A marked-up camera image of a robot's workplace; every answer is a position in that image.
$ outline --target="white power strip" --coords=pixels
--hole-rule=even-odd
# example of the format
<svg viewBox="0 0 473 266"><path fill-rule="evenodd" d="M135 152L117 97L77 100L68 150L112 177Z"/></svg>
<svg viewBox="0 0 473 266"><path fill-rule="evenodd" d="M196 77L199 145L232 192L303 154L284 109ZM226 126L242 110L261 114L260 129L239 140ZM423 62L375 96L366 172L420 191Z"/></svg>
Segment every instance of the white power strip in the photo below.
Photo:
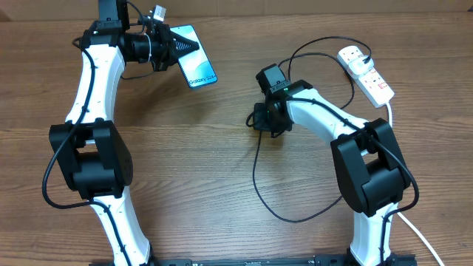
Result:
<svg viewBox="0 0 473 266"><path fill-rule="evenodd" d="M340 50L337 59L347 69L353 80L358 84L371 103L379 108L389 103L394 92L374 68L372 59L364 63L367 56L357 46L349 46Z"/></svg>

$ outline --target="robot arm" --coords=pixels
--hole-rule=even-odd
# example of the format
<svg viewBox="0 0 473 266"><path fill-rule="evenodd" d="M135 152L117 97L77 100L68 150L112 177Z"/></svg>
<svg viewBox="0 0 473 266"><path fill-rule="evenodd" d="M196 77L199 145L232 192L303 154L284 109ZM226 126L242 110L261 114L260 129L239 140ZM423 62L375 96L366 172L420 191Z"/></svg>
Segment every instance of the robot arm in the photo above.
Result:
<svg viewBox="0 0 473 266"><path fill-rule="evenodd" d="M359 128L363 128L364 124L368 122L365 119L354 117L326 101L316 89L304 89L296 93L293 97L308 100L315 99L329 106L332 110L348 119ZM312 103L291 100L287 103L287 113L295 124L299 124L311 130L315 135L323 139L326 144L330 144L343 134L349 135L355 131L349 126L346 126L343 121L340 121L337 117L330 114L326 109ZM353 240L350 245L350 251L360 265L380 264L379 242L381 239L383 216L397 208L397 206L397 203L390 203L377 210L376 214L371 217L368 217L364 213L353 212ZM388 258L391 254L391 250L389 249L391 221L392 216L389 218L385 232L385 258Z"/></svg>
<svg viewBox="0 0 473 266"><path fill-rule="evenodd" d="M65 124L51 126L50 142L58 153L57 160L69 188L78 191L82 199L108 206L117 231L104 209L91 205L112 246L113 264L153 265L152 247L140 229L130 196L132 157L113 123L117 87L126 63L151 61L154 71L166 71L178 58L198 50L199 44L173 33L169 25L163 24L164 12L159 6L153 16L140 20L146 25L145 35L126 33L126 7L124 0L99 0L100 20L84 32L79 44L92 57L95 78L91 81L91 61L83 52L81 82L74 105ZM87 113L79 120L91 83ZM67 139L75 124L77 130ZM79 149L87 144L95 144L97 151L80 153Z"/></svg>
<svg viewBox="0 0 473 266"><path fill-rule="evenodd" d="M319 136L332 148L338 187L347 204L354 210L354 236L350 257L356 265L379 265L383 217L397 208L409 180L388 157L370 144L367 134L383 143L403 162L392 129L378 119L368 123L354 117L326 101L305 81L290 83L282 71L271 65L264 68L256 79L265 93L265 103L255 104L254 128L279 136L290 131L292 124L300 124ZM358 132L347 122L360 128ZM362 156L378 152L378 159L365 164ZM389 232L385 230L384 258L391 254Z"/></svg>

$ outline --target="wood grain surface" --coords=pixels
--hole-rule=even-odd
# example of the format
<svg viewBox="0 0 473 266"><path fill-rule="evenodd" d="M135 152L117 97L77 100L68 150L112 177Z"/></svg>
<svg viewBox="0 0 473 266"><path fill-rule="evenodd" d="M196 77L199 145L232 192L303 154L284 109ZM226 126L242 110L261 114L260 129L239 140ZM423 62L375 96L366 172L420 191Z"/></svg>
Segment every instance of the wood grain surface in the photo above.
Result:
<svg viewBox="0 0 473 266"><path fill-rule="evenodd" d="M41 196L52 156L48 131L63 123L77 92L81 54L70 41L90 21L0 24L0 265L87 265L112 259L90 208L60 211ZM193 24L219 81L191 91L178 66L121 81L115 123L135 163L132 199L144 234L160 258L242 259L343 253L353 235L342 200L309 222L287 224L257 198L251 167L258 134L245 127L262 100L254 76L303 43L347 35L369 44L376 68L396 92L394 130L418 181L421 199L405 215L446 265L473 260L473 16L471 13L179 18ZM306 51L336 54L348 41ZM125 76L149 71L129 64ZM294 61L303 78L341 106L350 86L327 58ZM386 118L356 88L347 111ZM308 130L262 140L257 167L262 196L300 219L339 196L329 148ZM80 198L56 166L56 202ZM406 191L406 204L412 191ZM435 265L419 238L395 217L391 248Z"/></svg>

